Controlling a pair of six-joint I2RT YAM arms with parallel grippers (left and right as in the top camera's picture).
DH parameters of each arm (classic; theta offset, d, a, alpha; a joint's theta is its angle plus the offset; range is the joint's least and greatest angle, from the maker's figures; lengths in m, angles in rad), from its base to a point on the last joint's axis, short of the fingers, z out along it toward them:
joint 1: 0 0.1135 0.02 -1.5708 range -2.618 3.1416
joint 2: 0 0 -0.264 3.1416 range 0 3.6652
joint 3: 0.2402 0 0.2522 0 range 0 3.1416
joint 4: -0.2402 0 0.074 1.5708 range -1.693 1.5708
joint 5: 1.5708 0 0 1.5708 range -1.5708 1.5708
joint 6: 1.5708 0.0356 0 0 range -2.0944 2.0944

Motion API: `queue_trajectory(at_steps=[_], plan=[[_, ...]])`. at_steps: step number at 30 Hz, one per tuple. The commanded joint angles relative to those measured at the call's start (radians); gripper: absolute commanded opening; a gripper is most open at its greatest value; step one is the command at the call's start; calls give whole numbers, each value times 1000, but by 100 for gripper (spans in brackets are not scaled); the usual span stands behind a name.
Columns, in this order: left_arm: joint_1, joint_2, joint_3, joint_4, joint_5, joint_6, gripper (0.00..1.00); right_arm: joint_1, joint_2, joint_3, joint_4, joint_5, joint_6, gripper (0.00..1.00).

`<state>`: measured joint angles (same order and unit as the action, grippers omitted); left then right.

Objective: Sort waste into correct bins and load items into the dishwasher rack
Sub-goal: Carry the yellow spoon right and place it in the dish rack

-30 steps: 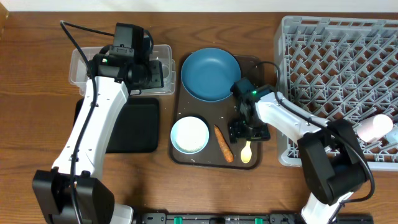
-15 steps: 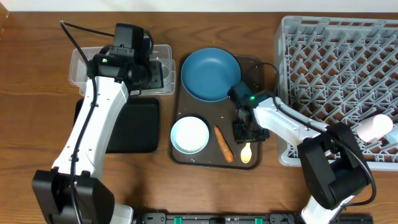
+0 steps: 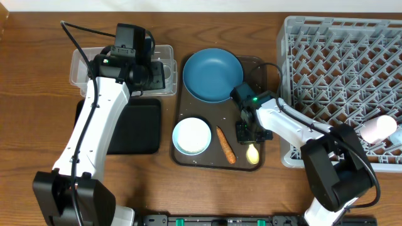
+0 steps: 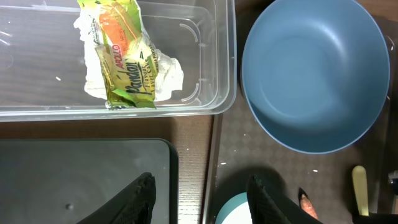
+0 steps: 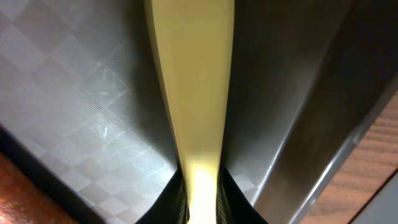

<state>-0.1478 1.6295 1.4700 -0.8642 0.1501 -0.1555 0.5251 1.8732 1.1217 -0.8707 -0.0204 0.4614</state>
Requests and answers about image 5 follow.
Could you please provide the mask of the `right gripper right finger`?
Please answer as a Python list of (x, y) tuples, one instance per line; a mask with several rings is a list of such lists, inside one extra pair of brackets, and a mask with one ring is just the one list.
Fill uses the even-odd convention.
[(268, 224), (248, 202), (228, 170), (221, 166), (216, 198), (217, 224)]

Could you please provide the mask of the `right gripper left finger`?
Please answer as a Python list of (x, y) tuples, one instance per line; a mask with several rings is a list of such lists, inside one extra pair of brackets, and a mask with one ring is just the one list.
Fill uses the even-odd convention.
[(187, 224), (188, 202), (181, 169), (177, 169), (153, 206), (136, 224)]

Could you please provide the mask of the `pale yellow spoon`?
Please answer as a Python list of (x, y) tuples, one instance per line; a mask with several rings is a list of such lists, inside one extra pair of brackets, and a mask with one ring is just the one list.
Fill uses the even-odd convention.
[(234, 1), (147, 0), (144, 7), (185, 181), (189, 222), (215, 223)]

